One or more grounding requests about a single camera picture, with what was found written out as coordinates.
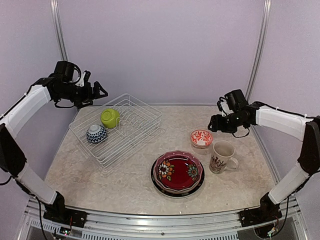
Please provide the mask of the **red white patterned bowl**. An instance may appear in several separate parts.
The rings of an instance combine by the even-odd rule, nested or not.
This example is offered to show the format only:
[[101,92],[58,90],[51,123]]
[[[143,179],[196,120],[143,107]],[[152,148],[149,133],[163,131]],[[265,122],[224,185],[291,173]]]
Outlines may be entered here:
[[212,134],[205,129],[196,129],[190,133],[191,144],[198,149],[205,149],[213,142]]

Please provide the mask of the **seashell print mug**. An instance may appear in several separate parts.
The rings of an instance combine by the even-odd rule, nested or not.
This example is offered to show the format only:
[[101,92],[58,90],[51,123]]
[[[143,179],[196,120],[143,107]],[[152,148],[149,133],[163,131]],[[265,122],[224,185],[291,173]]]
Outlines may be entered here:
[[217,141],[212,147],[209,169],[214,174],[221,174],[224,171],[236,171],[239,168],[239,161],[234,158],[234,146],[226,141]]

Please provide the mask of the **lime green bowl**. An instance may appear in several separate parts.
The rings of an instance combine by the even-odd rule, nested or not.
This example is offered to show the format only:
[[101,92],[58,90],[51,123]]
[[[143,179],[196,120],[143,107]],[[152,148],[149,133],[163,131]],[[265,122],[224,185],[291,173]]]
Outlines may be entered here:
[[107,108],[102,111],[100,121],[105,128],[113,129],[120,121],[120,113],[113,108]]

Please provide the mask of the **blue white patterned cup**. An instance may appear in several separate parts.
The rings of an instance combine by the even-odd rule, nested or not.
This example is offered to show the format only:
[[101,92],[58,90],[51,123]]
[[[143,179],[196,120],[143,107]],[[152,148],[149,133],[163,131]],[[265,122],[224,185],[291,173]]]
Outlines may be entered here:
[[93,124],[86,131],[86,139],[91,144],[99,144],[106,140],[108,132],[101,124]]

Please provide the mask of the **pink dotted scalloped plate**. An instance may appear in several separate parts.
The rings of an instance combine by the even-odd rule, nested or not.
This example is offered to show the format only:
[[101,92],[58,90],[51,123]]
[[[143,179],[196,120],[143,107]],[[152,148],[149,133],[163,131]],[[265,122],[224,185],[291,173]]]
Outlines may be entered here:
[[185,193],[204,180],[201,162],[193,154],[176,150],[160,156],[151,170],[155,183],[166,192]]

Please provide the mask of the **black wavy line bowl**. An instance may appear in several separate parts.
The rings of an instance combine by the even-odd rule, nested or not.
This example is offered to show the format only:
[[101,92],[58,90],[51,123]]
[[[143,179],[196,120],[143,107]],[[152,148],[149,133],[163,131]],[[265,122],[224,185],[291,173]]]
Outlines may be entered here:
[[165,188],[180,191],[199,179],[198,164],[185,155],[163,157],[155,166],[155,177]]

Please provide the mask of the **black rimmed striped plate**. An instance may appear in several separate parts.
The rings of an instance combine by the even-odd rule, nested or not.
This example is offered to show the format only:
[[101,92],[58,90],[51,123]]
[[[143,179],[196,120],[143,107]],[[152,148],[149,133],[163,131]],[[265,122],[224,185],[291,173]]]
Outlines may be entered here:
[[154,173],[153,173],[153,171],[155,170],[156,162],[157,161],[153,162],[151,170],[150,170],[151,181],[152,181],[153,186],[154,186],[154,188],[156,190],[158,190],[161,194],[166,195],[166,196],[168,196],[170,198],[184,198],[184,197],[193,195],[194,193],[196,193],[201,188],[201,186],[203,185],[203,183],[205,181],[205,172],[203,170],[202,173],[201,173],[201,176],[200,176],[200,180],[199,180],[198,184],[196,184],[194,186],[194,188],[189,189],[188,191],[185,191],[185,192],[169,192],[168,190],[160,187],[156,183],[156,178],[155,178]]

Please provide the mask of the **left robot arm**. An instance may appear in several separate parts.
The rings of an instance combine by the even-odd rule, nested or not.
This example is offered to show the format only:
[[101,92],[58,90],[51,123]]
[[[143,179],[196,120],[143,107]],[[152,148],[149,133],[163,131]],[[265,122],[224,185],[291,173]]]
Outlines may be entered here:
[[63,223],[70,218],[64,197],[53,190],[30,167],[16,142],[18,133],[43,106],[53,101],[69,100],[81,109],[105,98],[108,92],[99,82],[90,83],[91,73],[68,61],[58,61],[53,73],[33,83],[28,91],[0,117],[0,167],[10,173],[24,191],[39,199],[47,212]]

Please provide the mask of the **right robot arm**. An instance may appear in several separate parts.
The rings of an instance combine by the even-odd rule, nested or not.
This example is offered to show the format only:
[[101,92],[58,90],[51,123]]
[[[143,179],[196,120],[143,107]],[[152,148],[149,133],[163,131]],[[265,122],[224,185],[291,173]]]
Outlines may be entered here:
[[284,147],[288,140],[296,157],[295,164],[282,179],[260,200],[256,218],[266,222],[285,198],[299,192],[312,176],[320,172],[320,118],[290,112],[261,101],[249,103],[241,89],[232,90],[220,97],[218,113],[211,116],[208,130],[234,135],[240,127],[256,127],[273,132],[274,145]]

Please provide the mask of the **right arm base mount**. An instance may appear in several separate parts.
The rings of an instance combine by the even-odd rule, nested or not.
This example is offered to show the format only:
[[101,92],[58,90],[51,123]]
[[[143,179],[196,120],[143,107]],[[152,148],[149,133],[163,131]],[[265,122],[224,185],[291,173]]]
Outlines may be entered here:
[[260,206],[256,208],[245,208],[239,212],[240,223],[242,227],[248,227],[267,223],[282,217],[280,210],[280,204],[274,204],[269,197],[269,193],[266,193],[260,199]]

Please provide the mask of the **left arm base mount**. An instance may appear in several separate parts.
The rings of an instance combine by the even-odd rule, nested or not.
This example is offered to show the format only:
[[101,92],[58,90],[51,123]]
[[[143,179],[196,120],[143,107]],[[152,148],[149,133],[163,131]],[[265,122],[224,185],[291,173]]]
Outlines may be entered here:
[[44,204],[44,219],[71,227],[84,228],[88,213],[82,210],[67,208],[65,198],[56,192],[53,204]]

